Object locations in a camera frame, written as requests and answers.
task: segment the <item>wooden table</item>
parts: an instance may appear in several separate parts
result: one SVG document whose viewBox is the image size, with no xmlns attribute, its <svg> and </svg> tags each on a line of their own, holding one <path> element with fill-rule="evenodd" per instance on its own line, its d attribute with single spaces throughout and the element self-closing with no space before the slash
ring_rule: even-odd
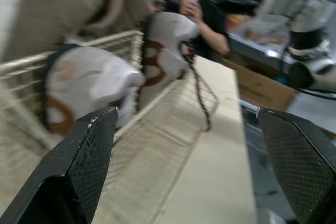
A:
<svg viewBox="0 0 336 224">
<path fill-rule="evenodd" d="M 196 146 L 160 224 L 255 224 L 235 72 L 201 57 L 196 67 L 220 105 L 212 130 Z"/>
</svg>

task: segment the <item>black string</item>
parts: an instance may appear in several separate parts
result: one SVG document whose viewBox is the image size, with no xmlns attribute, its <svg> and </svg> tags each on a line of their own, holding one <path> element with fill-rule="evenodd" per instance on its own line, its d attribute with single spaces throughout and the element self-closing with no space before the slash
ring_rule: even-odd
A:
<svg viewBox="0 0 336 224">
<path fill-rule="evenodd" d="M 187 45 L 189 48 L 193 48 L 193 45 L 191 42 L 183 42 L 185 45 Z M 183 53 L 183 50 L 182 50 L 182 44 L 179 44 L 179 50 L 180 50 L 180 53 L 181 55 L 183 56 L 184 60 L 187 62 L 189 68 L 192 70 L 193 74 L 194 74 L 194 79 L 195 79 L 195 87 L 196 87 L 196 96 L 197 96 L 197 100 L 198 100 L 198 103 L 200 104 L 201 108 L 202 108 L 202 111 L 205 115 L 205 119 L 206 119 L 206 124 L 207 124 L 207 128 L 206 128 L 206 132 L 210 131 L 211 130 L 211 117 L 210 117 L 210 113 L 207 109 L 207 107 L 204 105 L 204 100 L 203 100 L 203 97 L 201 95 L 201 80 L 200 80 L 200 77 L 199 77 L 199 74 L 197 72 L 197 70 L 195 69 L 194 67 L 194 57 L 195 55 L 194 54 L 184 54 Z"/>
</svg>

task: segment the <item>white wire basket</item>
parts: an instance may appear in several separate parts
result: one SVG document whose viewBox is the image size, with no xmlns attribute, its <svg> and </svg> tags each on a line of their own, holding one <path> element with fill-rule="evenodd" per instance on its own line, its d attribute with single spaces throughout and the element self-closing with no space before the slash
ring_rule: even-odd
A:
<svg viewBox="0 0 336 224">
<path fill-rule="evenodd" d="M 128 46 L 125 56 L 115 51 L 119 48 L 120 52 L 126 52 L 118 47 L 122 35 L 101 39 L 96 45 L 109 45 L 105 49 L 128 57 L 135 67 L 140 67 L 141 34 L 123 34 L 133 47 L 130 50 Z M 0 140 L 0 173 L 4 174 L 0 178 L 0 214 L 54 144 L 50 144 L 51 136 L 39 125 L 34 100 L 38 94 L 33 92 L 35 82 L 39 81 L 33 73 L 44 67 L 44 59 L 45 56 L 34 56 L 0 67 L 0 90 L 5 90 L 0 93 L 0 134 L 6 136 Z M 18 79 L 20 71 L 33 77 Z M 14 86 L 10 85 L 11 78 L 16 80 Z M 204 80 L 200 79 L 200 84 L 204 105 L 213 114 L 218 99 Z M 23 89 L 29 86 L 29 92 L 17 88 L 20 85 Z M 20 130 L 13 122 L 19 123 Z M 155 223 L 205 128 L 195 80 L 189 73 L 183 80 L 171 83 L 116 133 L 109 172 L 93 223 Z"/>
</svg>

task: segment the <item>black shirt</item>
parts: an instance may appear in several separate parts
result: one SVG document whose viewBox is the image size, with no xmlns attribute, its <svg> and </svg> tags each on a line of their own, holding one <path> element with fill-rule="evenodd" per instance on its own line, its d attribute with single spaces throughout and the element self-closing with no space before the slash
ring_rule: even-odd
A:
<svg viewBox="0 0 336 224">
<path fill-rule="evenodd" d="M 178 13 L 180 11 L 180 0 L 165 1 L 166 12 Z M 204 23 L 206 23 L 213 31 L 227 36 L 225 31 L 226 14 L 211 5 L 209 0 L 200 0 L 200 5 L 203 11 Z M 208 59 L 211 57 L 212 48 L 201 36 L 193 39 L 193 44 L 196 54 Z"/>
</svg>

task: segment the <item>woman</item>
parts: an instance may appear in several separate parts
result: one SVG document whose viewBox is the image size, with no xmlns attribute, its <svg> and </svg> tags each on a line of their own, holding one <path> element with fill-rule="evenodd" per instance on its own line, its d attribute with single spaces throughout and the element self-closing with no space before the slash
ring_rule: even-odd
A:
<svg viewBox="0 0 336 224">
<path fill-rule="evenodd" d="M 196 54 L 210 59 L 214 51 L 221 55 L 229 53 L 225 31 L 226 15 L 211 5 L 209 0 L 186 2 L 182 5 L 181 0 L 165 1 L 166 12 L 187 13 L 198 25 L 201 34 L 193 40 Z"/>
</svg>

